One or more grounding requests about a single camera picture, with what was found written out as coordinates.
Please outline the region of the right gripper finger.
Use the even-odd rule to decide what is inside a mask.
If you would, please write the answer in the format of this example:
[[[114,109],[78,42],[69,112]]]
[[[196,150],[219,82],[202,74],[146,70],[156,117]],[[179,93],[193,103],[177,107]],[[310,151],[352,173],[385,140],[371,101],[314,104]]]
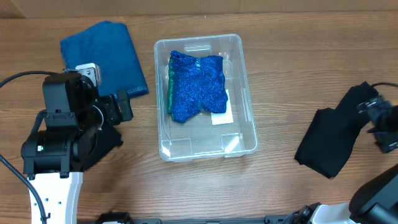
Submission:
[[[358,113],[364,113],[371,110],[387,110],[391,107],[389,101],[385,100],[383,96],[379,95],[368,101],[365,101],[357,106]]]
[[[397,149],[397,132],[378,132],[374,135],[376,144],[383,153],[389,153]]]

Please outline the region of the sparkly blue green cloth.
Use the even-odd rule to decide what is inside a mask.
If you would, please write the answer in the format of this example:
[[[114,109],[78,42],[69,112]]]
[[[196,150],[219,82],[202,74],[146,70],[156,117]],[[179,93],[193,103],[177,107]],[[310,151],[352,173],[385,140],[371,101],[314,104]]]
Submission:
[[[185,123],[201,111],[225,113],[227,102],[223,57],[171,51],[167,111],[172,121]]]

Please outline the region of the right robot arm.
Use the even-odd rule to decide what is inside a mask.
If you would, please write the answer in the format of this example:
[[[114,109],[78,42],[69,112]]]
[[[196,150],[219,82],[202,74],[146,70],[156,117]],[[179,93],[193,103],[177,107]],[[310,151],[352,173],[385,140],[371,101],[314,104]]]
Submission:
[[[361,128],[368,130],[377,147],[388,153],[397,149],[397,107],[377,95],[357,107],[353,118],[338,110],[318,110],[295,154],[301,165],[333,178],[349,159]],[[306,205],[286,223],[397,223],[397,166],[362,185],[346,204]]]

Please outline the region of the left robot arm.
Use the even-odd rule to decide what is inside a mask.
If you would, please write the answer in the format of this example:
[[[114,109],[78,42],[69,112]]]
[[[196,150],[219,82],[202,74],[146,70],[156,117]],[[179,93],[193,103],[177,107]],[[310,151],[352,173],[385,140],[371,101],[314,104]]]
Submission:
[[[45,78],[46,109],[21,147],[32,223],[76,223],[83,173],[123,144],[116,126],[133,118],[124,90],[99,96],[96,79],[78,72]]]

